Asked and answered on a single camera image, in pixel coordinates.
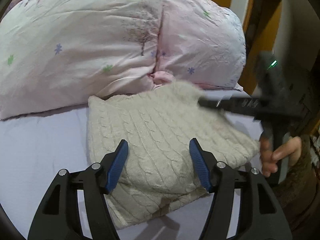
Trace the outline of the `person's right hand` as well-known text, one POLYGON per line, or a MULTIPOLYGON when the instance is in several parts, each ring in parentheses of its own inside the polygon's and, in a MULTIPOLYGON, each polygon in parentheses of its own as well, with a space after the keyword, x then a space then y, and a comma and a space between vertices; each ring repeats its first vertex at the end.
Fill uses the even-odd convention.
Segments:
POLYGON ((302 140, 300 137, 289 139, 285 144, 276 150, 271 150, 271 143, 263 134, 260 137, 260 160, 262 163, 262 173, 265 177, 276 173, 277 162, 289 158, 288 166, 293 167, 302 154, 302 140))

